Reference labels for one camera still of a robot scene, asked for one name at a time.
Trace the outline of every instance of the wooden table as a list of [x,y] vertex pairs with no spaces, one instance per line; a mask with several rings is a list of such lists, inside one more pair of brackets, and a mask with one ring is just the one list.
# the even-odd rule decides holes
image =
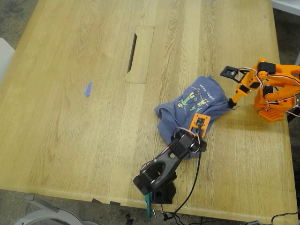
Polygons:
[[[145,208],[132,180],[166,146],[154,107],[199,75],[232,97],[221,70],[262,57],[279,62],[268,0],[40,0],[0,86],[0,188]],[[287,123],[259,117],[253,98],[214,121],[180,212],[270,223],[296,211]],[[196,159],[181,163],[165,210],[195,170]]]

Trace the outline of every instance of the orange bracket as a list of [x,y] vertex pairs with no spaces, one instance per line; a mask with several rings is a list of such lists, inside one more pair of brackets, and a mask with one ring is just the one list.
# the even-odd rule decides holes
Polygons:
[[204,138],[209,122],[210,116],[195,113],[191,125],[189,126],[189,130],[192,130],[192,128],[199,129],[198,126],[200,126],[203,131],[201,137]]

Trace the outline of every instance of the black cable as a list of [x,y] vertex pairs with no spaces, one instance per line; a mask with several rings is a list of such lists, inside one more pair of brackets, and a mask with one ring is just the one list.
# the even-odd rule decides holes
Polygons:
[[[268,81],[268,79],[266,79],[266,81]],[[273,87],[273,86],[272,86]],[[277,87],[273,87],[273,88],[275,88],[276,90],[278,90],[278,88]]]
[[298,163],[296,160],[293,160],[293,162],[294,162],[295,164],[297,164],[298,169],[300,170],[300,165],[299,165],[299,163]]
[[196,182],[197,182],[197,178],[198,178],[198,173],[199,173],[199,168],[200,168],[200,159],[201,159],[201,135],[199,136],[199,140],[200,140],[200,149],[199,149],[199,158],[198,158],[198,163],[197,163],[197,171],[196,171],[196,175],[195,175],[195,179],[194,179],[194,183],[193,183],[193,186],[192,186],[192,189],[191,191],[189,192],[187,198],[184,200],[184,202],[177,208],[177,210],[172,213],[172,216],[171,217],[165,217],[164,218],[164,221],[167,221],[169,219],[172,219],[172,218],[175,218],[176,213],[184,206],[184,204],[188,201],[188,199],[190,198],[190,196],[192,195],[192,192],[195,188],[195,185],[196,185]]
[[[271,223],[270,223],[270,224],[267,224],[267,225],[273,225],[273,220],[274,220],[276,217],[283,217],[283,216],[286,216],[286,215],[295,215],[295,214],[299,214],[299,213],[300,213],[300,206],[299,206],[297,212],[287,212],[287,213],[277,214],[277,215],[273,216],[272,219],[271,219]],[[249,224],[249,223],[254,223],[254,222],[259,222],[259,221],[258,221],[258,220],[255,220],[255,221],[251,221],[251,222],[246,222],[245,225],[247,225],[247,224]]]
[[177,225],[181,225],[181,224],[179,224],[179,223],[177,222],[177,219],[176,219],[176,217],[174,217],[174,219],[175,219],[175,222],[176,222],[176,224],[177,224]]
[[142,171],[143,167],[147,164],[147,163],[144,163],[142,166],[141,166],[141,169],[140,171]]
[[223,219],[216,219],[216,220],[205,221],[205,222],[202,223],[202,219],[203,219],[203,217],[201,218],[201,222],[200,222],[200,223],[191,223],[191,224],[188,224],[188,225],[202,225],[202,224],[210,223],[210,222],[220,222],[220,221],[224,221]]
[[195,176],[195,179],[194,179],[194,183],[193,183],[193,186],[192,186],[192,189],[189,193],[189,195],[187,196],[187,198],[184,200],[184,202],[180,205],[180,207],[177,208],[177,210],[174,212],[174,214],[176,214],[180,209],[181,207],[188,201],[188,199],[190,198],[190,196],[192,195],[192,192],[195,188],[195,185],[196,185],[196,182],[197,182],[197,178],[198,178],[198,173],[199,173],[199,168],[200,168],[200,159],[201,159],[201,152],[199,154],[199,158],[198,158],[198,164],[197,164],[197,172],[196,172],[196,176]]
[[283,217],[283,216],[286,216],[286,215],[295,215],[295,214],[298,214],[299,212],[300,212],[300,206],[299,206],[297,212],[287,212],[287,213],[284,213],[284,214],[277,214],[277,215],[275,215],[275,216],[272,217],[272,219],[271,219],[271,224],[273,224],[273,220],[274,220],[276,217]]
[[217,220],[205,221],[205,222],[203,222],[202,224],[209,223],[209,222],[221,222],[221,221],[223,221],[223,219],[217,219]]
[[183,222],[181,222],[180,217],[179,217],[177,214],[175,214],[175,217],[174,217],[174,219],[175,219],[175,221],[176,221],[176,224],[179,224],[179,223],[177,223],[176,217],[179,219],[179,222],[180,222],[182,225],[185,225]]

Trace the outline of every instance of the green clip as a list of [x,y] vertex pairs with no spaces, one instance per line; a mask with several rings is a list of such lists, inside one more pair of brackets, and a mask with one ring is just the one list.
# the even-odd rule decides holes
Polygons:
[[147,203],[147,217],[151,218],[151,198],[152,198],[152,192],[149,192],[145,195],[145,200]]

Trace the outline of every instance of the small blue object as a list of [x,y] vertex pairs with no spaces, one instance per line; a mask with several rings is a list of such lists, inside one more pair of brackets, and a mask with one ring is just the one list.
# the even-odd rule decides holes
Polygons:
[[90,88],[91,88],[91,87],[92,87],[92,82],[89,82],[89,83],[88,83],[88,86],[86,87],[85,93],[84,93],[84,95],[85,95],[86,97],[90,96]]

